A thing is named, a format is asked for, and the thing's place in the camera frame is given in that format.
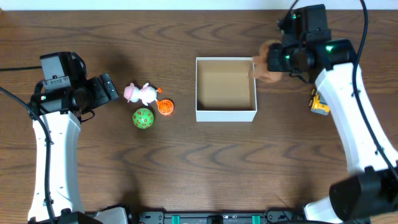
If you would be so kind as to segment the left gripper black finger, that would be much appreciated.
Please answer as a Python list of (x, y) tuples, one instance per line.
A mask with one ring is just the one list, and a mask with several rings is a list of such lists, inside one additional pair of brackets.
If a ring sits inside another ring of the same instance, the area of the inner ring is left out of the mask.
[(104, 87), (110, 100), (117, 100), (119, 98), (119, 93), (112, 81), (104, 82)]
[(104, 88), (106, 90), (112, 90), (113, 89), (113, 83), (111, 81), (111, 77), (109, 76), (108, 73), (104, 73), (99, 76), (101, 81), (103, 82)]

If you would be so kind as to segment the pink white duck toy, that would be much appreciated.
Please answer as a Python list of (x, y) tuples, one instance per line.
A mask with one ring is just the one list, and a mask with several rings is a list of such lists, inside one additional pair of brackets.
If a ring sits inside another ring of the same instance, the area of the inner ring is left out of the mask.
[(144, 84), (142, 88), (138, 88), (135, 84), (130, 83), (129, 86), (125, 87), (123, 97), (127, 99), (127, 102), (137, 103), (141, 100), (145, 106), (148, 106), (152, 102), (157, 101), (158, 93), (162, 93), (162, 89), (155, 89), (149, 83)]

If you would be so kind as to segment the yellow grey toy truck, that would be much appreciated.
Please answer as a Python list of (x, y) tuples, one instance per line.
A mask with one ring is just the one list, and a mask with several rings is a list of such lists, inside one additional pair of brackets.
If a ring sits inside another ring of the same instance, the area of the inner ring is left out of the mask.
[(310, 111), (313, 113), (328, 115), (330, 112), (330, 107), (327, 105), (325, 99), (321, 96), (316, 88), (314, 88), (311, 92), (309, 107)]

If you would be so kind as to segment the brown plush toy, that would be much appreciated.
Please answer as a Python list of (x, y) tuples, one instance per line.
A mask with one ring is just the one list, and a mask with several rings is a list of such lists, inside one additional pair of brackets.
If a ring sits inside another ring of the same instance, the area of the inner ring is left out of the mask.
[(268, 70), (268, 53), (272, 44), (279, 44), (279, 40), (267, 40), (259, 48), (259, 55), (253, 56), (252, 62), (254, 70), (249, 75), (253, 79), (261, 80), (265, 83), (276, 83), (282, 79), (282, 72), (270, 72)]

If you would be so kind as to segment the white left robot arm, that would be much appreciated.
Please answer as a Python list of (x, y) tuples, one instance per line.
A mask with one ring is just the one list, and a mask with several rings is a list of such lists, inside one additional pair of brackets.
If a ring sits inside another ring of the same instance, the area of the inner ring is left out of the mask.
[(107, 73), (91, 79), (54, 76), (36, 84), (29, 102), (37, 145), (29, 223), (61, 223), (85, 215), (78, 186), (81, 116), (118, 96)]

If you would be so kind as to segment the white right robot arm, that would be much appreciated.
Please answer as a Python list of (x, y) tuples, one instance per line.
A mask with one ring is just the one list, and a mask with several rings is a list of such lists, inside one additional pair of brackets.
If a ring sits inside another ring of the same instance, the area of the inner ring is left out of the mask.
[(397, 151), (366, 93), (347, 39), (267, 46), (270, 72), (307, 72), (325, 100), (345, 150), (349, 177), (304, 206), (310, 222), (344, 223), (397, 211)]

